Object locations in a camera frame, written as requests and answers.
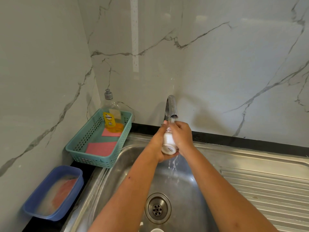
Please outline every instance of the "faucet spout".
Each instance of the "faucet spout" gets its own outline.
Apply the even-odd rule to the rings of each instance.
[[[169,95],[168,99],[166,100],[164,120],[168,121],[169,118],[178,118],[176,98],[174,95]]]

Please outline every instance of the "blue plastic container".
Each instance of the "blue plastic container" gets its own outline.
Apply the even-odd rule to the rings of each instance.
[[[124,130],[120,137],[106,137],[102,136],[102,132],[105,128],[103,112],[109,112],[109,110],[105,109],[103,111],[98,109],[98,111],[66,145],[66,150],[70,152],[76,162],[103,168],[111,168],[114,166],[132,127],[132,113],[121,111],[121,122],[124,125]],[[109,156],[96,156],[85,153],[88,143],[100,142],[117,142],[117,144]]]
[[[77,177],[77,180],[72,190],[65,198],[65,200],[62,202],[62,204],[57,208],[57,210],[53,214],[49,216],[42,216],[37,214],[37,208],[39,207],[41,201],[44,199],[48,190],[53,186],[54,183],[56,183],[56,181],[67,175],[75,176]],[[37,218],[43,218],[51,221],[58,221],[61,218],[63,218],[64,215],[68,212],[83,185],[84,185],[83,171],[81,171],[79,168],[66,165],[56,167],[50,172],[50,174],[48,174],[48,176],[30,195],[30,197],[23,205],[23,210],[25,211],[25,213]]]

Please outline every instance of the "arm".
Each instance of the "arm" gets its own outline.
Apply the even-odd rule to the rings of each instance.
[[[170,128],[221,232],[278,231],[195,148],[187,123],[175,122]]]
[[[88,232],[138,231],[158,162],[176,156],[176,154],[164,155],[161,152],[166,129],[167,123],[164,121],[162,127],[134,162],[116,193],[94,220]]]

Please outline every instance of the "drain strainer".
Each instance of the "drain strainer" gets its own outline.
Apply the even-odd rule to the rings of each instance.
[[[155,193],[148,197],[145,205],[145,213],[151,222],[163,224],[170,218],[171,212],[171,203],[164,194]]]

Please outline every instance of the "teal plastic basket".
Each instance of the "teal plastic basket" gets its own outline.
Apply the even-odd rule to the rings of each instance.
[[[66,150],[76,162],[103,168],[111,168],[116,162],[132,126],[132,113],[121,111],[124,130],[120,137],[105,137],[102,136],[105,127],[103,112],[108,112],[108,109],[99,109],[66,145]],[[117,144],[112,153],[106,157],[85,153],[88,143],[101,142],[117,142]]]

